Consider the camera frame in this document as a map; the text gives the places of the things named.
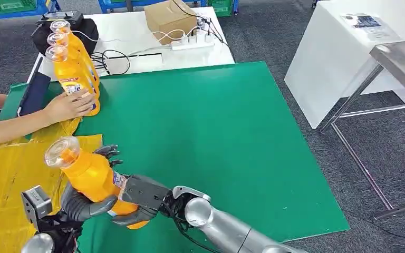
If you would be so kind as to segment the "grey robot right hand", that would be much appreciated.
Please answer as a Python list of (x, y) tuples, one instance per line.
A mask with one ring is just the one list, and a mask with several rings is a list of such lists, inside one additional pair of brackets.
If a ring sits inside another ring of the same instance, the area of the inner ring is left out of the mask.
[(122, 206), (116, 208), (112, 222), (128, 229), (145, 226), (156, 217), (169, 193), (168, 187), (149, 177), (128, 176), (118, 194)]

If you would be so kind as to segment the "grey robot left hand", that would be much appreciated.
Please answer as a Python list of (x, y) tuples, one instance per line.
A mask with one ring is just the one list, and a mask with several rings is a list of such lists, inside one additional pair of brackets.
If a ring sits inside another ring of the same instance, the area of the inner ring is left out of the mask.
[(111, 210), (117, 200), (118, 197), (111, 194), (100, 202), (93, 202), (68, 182), (61, 195), (61, 210), (65, 212), (68, 220), (85, 222)]

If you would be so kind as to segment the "person's right hand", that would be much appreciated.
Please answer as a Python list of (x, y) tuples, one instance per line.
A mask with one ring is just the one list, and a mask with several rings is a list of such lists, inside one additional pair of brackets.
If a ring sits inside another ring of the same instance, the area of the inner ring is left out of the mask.
[(43, 121), (47, 125), (85, 116), (93, 109), (96, 97), (88, 89), (67, 95), (63, 93), (55, 97), (41, 111)]

